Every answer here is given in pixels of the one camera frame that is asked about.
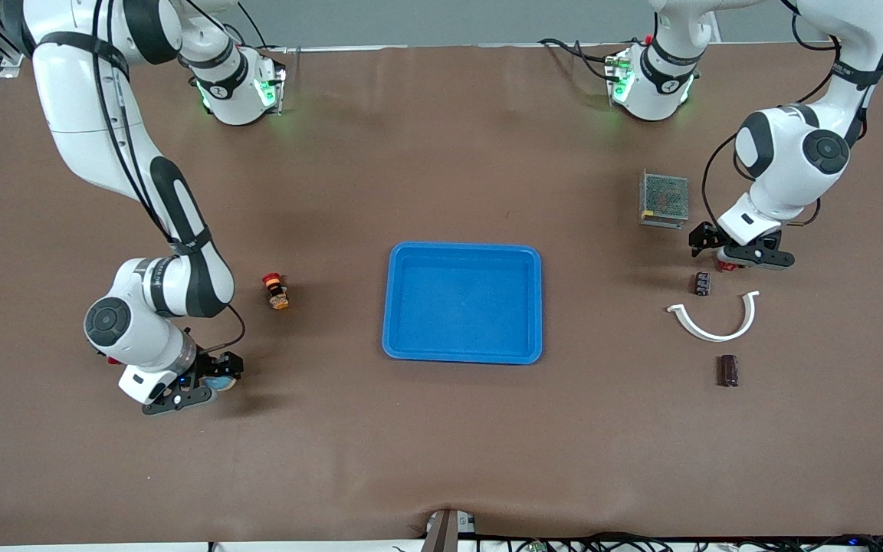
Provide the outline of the blue plastic tray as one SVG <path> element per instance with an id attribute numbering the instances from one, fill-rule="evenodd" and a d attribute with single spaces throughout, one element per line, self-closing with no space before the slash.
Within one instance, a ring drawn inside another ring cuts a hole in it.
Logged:
<path id="1" fill-rule="evenodd" d="M 528 245 L 403 241 L 389 255 L 383 352 L 529 366 L 543 353 L 543 266 Z"/>

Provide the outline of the metal mesh power supply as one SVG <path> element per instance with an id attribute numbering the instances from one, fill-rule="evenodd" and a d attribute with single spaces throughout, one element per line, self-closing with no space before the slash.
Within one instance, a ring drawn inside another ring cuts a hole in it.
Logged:
<path id="1" fill-rule="evenodd" d="M 680 230 L 689 221 L 689 181 L 643 172 L 638 200 L 641 225 Z"/>

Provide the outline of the red orange emergency stop button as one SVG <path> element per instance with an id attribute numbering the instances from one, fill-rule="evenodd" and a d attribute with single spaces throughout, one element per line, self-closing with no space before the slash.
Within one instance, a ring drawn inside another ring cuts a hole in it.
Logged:
<path id="1" fill-rule="evenodd" d="M 273 310 L 280 311 L 288 308 L 290 301 L 287 296 L 287 284 L 280 273 L 271 272 L 265 274 L 261 281 L 267 292 L 268 304 Z"/>

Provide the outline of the white curved plastic clamp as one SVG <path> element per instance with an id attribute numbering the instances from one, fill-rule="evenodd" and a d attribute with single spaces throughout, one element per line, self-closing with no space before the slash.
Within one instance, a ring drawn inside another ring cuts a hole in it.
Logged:
<path id="1" fill-rule="evenodd" d="M 743 295 L 742 303 L 743 307 L 745 307 L 743 320 L 740 322 L 739 328 L 732 334 L 728 335 L 712 334 L 711 332 L 702 329 L 693 321 L 693 318 L 690 317 L 690 314 L 688 314 L 686 307 L 684 307 L 683 304 L 669 305 L 669 307 L 666 308 L 666 311 L 673 314 L 674 317 L 676 317 L 677 322 L 679 322 L 683 329 L 691 336 L 709 343 L 725 343 L 738 339 L 750 331 L 753 322 L 756 320 L 756 298 L 759 296 L 760 291 L 753 291 Z"/>

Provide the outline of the brown table mat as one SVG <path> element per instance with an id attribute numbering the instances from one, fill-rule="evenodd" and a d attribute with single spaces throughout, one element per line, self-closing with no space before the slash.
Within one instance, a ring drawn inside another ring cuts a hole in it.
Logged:
<path id="1" fill-rule="evenodd" d="M 883 80 L 819 217 L 783 234 L 791 269 L 693 296 L 711 260 L 637 216 L 642 172 L 696 184 L 747 113 L 828 59 L 712 47 L 677 116 L 640 123 L 540 47 L 303 53 L 284 114 L 248 128 L 207 116 L 179 66 L 136 67 L 248 325 L 243 380 L 157 417 L 83 318 L 124 261 L 167 248 L 133 200 L 63 164 L 24 66 L 0 81 L 0 545 L 392 539 L 444 508 L 520 537 L 883 535 Z M 542 356 L 386 356 L 403 241 L 535 248 Z M 753 326 L 725 343 L 666 311 L 728 335 L 753 291 Z M 736 388 L 717 384 L 723 354 Z"/>

